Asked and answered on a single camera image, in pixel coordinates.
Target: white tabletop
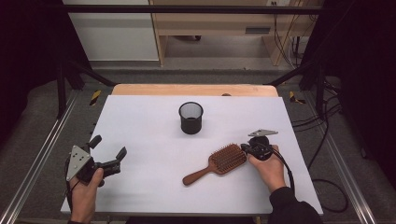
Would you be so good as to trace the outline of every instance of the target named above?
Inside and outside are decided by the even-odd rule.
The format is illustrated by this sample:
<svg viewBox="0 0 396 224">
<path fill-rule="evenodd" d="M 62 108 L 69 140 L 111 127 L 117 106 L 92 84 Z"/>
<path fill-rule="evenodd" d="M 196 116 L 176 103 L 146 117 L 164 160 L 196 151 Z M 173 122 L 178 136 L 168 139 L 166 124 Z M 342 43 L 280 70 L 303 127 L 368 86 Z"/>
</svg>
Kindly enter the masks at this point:
<svg viewBox="0 0 396 224">
<path fill-rule="evenodd" d="M 178 108 L 194 101 L 204 108 L 203 128 L 180 130 Z M 293 172 L 296 197 L 320 214 L 318 197 L 280 97 L 110 95 L 92 136 L 102 142 L 92 150 L 95 161 L 128 153 L 121 172 L 98 190 L 96 212 L 150 216 L 257 216 L 272 212 L 269 191 L 249 163 L 226 175 L 208 174 L 186 187 L 182 178 L 206 168 L 214 151 L 246 143 L 258 129 L 269 135 Z M 285 170 L 285 179 L 289 184 Z M 70 212 L 65 201 L 62 212 Z"/>
</svg>

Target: wooden hairbrush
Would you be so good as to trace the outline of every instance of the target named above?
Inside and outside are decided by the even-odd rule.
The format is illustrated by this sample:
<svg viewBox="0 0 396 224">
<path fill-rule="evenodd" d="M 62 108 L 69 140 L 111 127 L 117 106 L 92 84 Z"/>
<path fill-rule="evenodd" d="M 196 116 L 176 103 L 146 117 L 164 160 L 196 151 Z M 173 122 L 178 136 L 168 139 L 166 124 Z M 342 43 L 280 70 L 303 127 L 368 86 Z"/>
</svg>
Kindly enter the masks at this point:
<svg viewBox="0 0 396 224">
<path fill-rule="evenodd" d="M 205 169 L 186 175 L 183 178 L 183 184 L 188 186 L 210 172 L 218 175 L 224 175 L 245 163 L 246 160 L 247 156 L 244 151 L 242 151 L 237 144 L 230 144 L 214 152 L 209 157 L 209 164 Z"/>
</svg>

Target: brush handle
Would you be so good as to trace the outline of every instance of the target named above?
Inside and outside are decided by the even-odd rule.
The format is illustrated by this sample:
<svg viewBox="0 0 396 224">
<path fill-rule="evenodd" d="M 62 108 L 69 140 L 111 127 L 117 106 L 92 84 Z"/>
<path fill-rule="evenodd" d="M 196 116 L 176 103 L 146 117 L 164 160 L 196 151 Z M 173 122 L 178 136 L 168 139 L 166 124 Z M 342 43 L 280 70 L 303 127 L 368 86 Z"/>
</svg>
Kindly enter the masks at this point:
<svg viewBox="0 0 396 224">
<path fill-rule="evenodd" d="M 188 185 L 192 184 L 192 183 L 195 182 L 197 179 L 201 178 L 202 176 L 206 175 L 206 174 L 209 173 L 209 172 L 213 172 L 213 168 L 212 168 L 210 165 L 208 165 L 205 169 L 202 169 L 202 170 L 200 170 L 200 171 L 197 171 L 197 172 L 195 172 L 195 173 L 193 173 L 193 174 L 186 175 L 186 176 L 183 178 L 183 184 L 184 184 L 185 186 L 188 186 Z"/>
</svg>

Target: hand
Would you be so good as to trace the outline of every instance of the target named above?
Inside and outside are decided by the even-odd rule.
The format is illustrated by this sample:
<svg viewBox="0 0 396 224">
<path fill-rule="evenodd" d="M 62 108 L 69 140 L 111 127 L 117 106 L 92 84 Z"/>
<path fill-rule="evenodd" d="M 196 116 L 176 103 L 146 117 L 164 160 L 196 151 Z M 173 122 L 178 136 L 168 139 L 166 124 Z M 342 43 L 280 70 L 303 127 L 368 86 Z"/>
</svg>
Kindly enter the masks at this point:
<svg viewBox="0 0 396 224">
<path fill-rule="evenodd" d="M 77 184 L 73 189 L 73 211 L 70 217 L 71 221 L 81 223 L 91 222 L 93 214 L 95 213 L 96 191 L 103 179 L 103 172 L 104 170 L 102 168 L 97 169 L 88 186 L 78 183 L 76 177 L 70 180 L 70 188 L 73 188 Z"/>
<path fill-rule="evenodd" d="M 272 145 L 272 148 L 279 151 L 277 145 Z M 283 162 L 276 155 L 271 155 L 266 161 L 259 161 L 254 156 L 247 154 L 247 159 L 259 171 L 262 180 L 271 193 L 276 189 L 286 187 Z"/>
</svg>

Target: black mesh cup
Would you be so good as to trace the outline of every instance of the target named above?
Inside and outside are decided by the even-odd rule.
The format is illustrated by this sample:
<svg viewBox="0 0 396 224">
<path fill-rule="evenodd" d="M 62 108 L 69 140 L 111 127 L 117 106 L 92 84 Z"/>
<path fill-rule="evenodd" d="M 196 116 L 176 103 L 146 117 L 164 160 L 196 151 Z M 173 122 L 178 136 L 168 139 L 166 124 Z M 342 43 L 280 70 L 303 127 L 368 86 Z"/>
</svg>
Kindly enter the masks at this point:
<svg viewBox="0 0 396 224">
<path fill-rule="evenodd" d="M 180 106 L 178 114 L 181 120 L 181 130 L 184 133 L 195 134 L 201 131 L 204 110 L 199 104 L 187 102 Z"/>
</svg>

